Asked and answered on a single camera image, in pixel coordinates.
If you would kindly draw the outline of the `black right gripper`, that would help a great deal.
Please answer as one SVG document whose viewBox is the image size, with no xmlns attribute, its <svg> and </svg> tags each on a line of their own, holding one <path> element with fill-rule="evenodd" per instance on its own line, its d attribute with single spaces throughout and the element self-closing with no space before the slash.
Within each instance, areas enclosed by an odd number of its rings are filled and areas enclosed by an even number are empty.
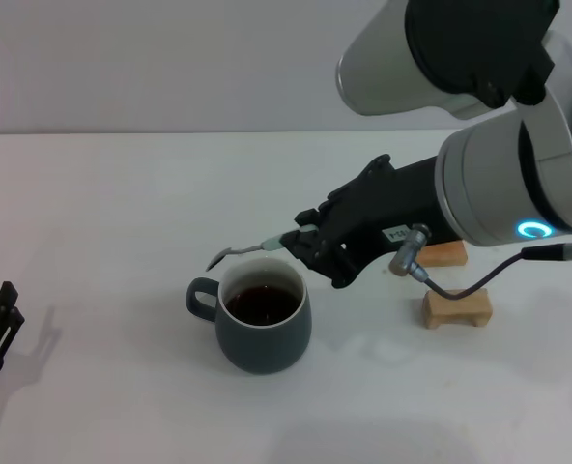
<svg viewBox="0 0 572 464">
<path fill-rule="evenodd" d="M 435 167 L 436 159 L 430 158 L 396 169 L 389 154 L 377 156 L 317 208 L 295 216 L 300 227 L 321 225 L 321 235 L 295 230 L 285 233 L 281 244 L 308 270 L 342 289 L 367 265 L 401 246 L 403 240 L 391 239 L 388 229 L 423 224 L 433 245 L 457 241 L 437 197 Z"/>
</svg>

